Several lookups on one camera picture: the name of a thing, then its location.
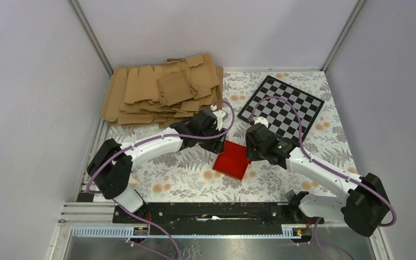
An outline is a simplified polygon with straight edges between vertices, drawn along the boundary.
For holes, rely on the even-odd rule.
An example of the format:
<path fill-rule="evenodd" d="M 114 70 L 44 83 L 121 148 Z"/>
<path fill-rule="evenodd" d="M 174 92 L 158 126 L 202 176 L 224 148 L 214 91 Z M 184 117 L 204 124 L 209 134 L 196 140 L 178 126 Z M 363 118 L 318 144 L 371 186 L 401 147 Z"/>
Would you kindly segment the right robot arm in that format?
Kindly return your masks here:
<path fill-rule="evenodd" d="M 384 226 L 382 222 L 390 213 L 393 225 L 396 213 L 388 199 L 380 178 L 372 173 L 361 176 L 344 173 L 325 161 L 313 158 L 295 140 L 279 138 L 264 124 L 257 123 L 246 130 L 247 158 L 266 160 L 285 170 L 299 173 L 316 181 L 332 196 L 317 196 L 300 192 L 289 200 L 289 216 L 296 223 L 309 217 L 345 222 L 356 233 L 369 237 Z"/>

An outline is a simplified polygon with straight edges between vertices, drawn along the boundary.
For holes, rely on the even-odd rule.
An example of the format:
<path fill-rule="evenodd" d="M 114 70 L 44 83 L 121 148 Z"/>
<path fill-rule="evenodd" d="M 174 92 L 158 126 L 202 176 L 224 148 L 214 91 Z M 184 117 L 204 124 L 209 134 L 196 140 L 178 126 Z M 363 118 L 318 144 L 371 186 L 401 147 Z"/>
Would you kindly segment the red paper box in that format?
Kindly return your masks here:
<path fill-rule="evenodd" d="M 247 159 L 245 146 L 226 141 L 224 151 L 218 155 L 212 168 L 228 177 L 241 181 L 250 164 L 251 160 Z"/>

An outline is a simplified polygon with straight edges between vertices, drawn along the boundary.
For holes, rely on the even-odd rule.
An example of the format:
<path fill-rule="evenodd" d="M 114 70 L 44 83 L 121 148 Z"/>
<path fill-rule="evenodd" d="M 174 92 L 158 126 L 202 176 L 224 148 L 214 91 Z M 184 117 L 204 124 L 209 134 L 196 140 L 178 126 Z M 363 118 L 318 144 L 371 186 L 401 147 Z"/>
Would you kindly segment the stack of brown cardboard blanks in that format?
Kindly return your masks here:
<path fill-rule="evenodd" d="M 168 126 L 214 105 L 221 108 L 223 67 L 209 53 L 169 58 L 160 65 L 117 66 L 100 116 L 121 127 Z"/>

